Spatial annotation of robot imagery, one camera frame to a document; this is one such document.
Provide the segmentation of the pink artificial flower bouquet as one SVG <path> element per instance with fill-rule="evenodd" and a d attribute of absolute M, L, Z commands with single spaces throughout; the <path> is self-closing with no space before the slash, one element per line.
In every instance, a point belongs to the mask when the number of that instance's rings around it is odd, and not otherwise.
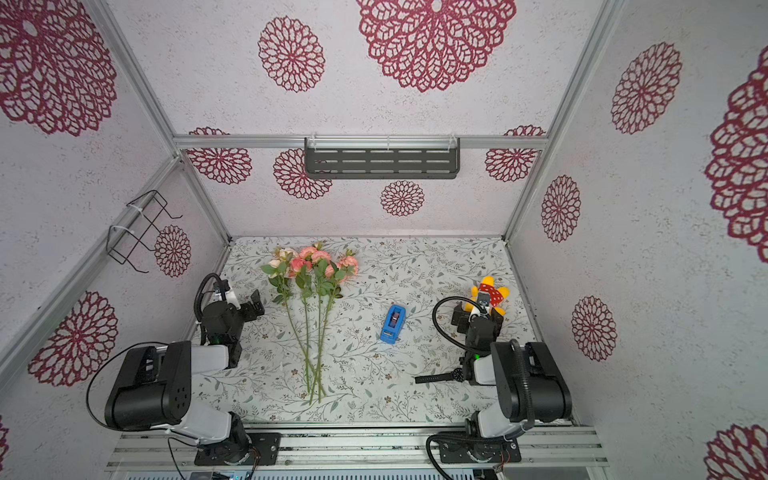
<path fill-rule="evenodd" d="M 278 247 L 261 266 L 275 291 L 274 302 L 284 310 L 302 356 L 306 401 L 313 405 L 327 396 L 323 385 L 323 351 L 331 312 L 343 297 L 342 284 L 358 274 L 359 261 L 351 249 L 335 255 L 316 242 L 300 250 Z"/>

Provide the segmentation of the blue tape dispenser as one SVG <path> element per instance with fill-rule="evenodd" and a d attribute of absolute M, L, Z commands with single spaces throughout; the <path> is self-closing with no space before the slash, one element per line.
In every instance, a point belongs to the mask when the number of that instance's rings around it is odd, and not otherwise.
<path fill-rule="evenodd" d="M 385 317 L 380 333 L 380 340 L 389 345 L 394 345 L 406 319 L 406 310 L 399 305 L 392 305 Z"/>

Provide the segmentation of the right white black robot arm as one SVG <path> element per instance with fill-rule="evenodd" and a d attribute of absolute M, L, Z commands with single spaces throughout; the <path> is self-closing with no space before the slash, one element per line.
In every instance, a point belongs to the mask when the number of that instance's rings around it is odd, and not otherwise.
<path fill-rule="evenodd" d="M 470 438 L 519 436 L 536 422 L 549 423 L 571 415 L 570 392 L 543 342 L 498 339 L 501 315 L 482 313 L 465 304 L 454 307 L 451 325 L 465 336 L 460 366 L 449 378 L 473 386 L 493 387 L 496 400 L 465 422 Z"/>

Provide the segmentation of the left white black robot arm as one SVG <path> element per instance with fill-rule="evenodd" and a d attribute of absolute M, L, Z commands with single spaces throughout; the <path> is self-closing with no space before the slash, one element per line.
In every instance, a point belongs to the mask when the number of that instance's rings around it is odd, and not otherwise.
<path fill-rule="evenodd" d="M 241 417 L 196 399 L 192 377 L 238 365 L 243 326 L 265 313 L 260 292 L 238 304 L 229 291 L 224 300 L 206 305 L 200 313 L 205 345 L 186 340 L 127 351 L 105 405 L 106 425 L 123 432 L 162 430 L 186 438 L 197 449 L 198 465 L 254 465 L 260 452 Z"/>

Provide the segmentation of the yellow plush toy red hat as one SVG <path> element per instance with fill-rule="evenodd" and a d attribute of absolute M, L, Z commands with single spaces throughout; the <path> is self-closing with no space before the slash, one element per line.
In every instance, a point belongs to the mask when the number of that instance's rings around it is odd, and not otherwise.
<path fill-rule="evenodd" d="M 495 279 L 491 276 L 484 277 L 477 286 L 471 290 L 471 300 L 479 303 L 487 298 L 489 306 L 498 314 L 504 316 L 506 311 L 502 308 L 503 302 L 509 297 L 510 289 L 495 285 Z"/>

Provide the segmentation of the black wristwatch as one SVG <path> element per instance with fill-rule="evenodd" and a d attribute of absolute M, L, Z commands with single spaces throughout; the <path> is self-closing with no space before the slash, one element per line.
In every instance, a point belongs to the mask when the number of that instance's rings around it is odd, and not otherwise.
<path fill-rule="evenodd" d="M 417 376 L 414 378 L 415 384 L 429 384 L 429 383 L 437 383 L 437 382 L 464 382 L 465 376 L 462 368 L 455 368 L 449 372 L 440 373 L 440 374 L 430 374 L 430 375 L 423 375 L 423 376 Z"/>

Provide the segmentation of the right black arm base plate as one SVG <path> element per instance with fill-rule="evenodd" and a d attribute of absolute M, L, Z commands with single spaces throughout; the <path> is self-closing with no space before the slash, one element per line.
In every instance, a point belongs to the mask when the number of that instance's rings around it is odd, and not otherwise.
<path fill-rule="evenodd" d="M 490 441 L 454 432 L 439 432 L 435 442 L 445 464 L 501 464 L 522 460 L 516 440 Z"/>

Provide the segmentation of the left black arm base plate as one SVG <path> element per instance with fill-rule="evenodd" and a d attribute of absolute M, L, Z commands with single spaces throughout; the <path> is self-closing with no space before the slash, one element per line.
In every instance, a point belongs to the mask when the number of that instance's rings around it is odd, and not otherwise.
<path fill-rule="evenodd" d="M 197 449 L 193 464 L 207 466 L 271 466 L 280 449 L 279 433 L 246 433 Z"/>

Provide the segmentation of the grey wall shelf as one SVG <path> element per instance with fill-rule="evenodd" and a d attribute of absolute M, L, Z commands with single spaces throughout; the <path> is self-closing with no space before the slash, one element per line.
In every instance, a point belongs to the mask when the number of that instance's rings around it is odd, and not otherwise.
<path fill-rule="evenodd" d="M 304 168 L 313 180 L 452 180 L 461 167 L 456 137 L 304 140 Z"/>

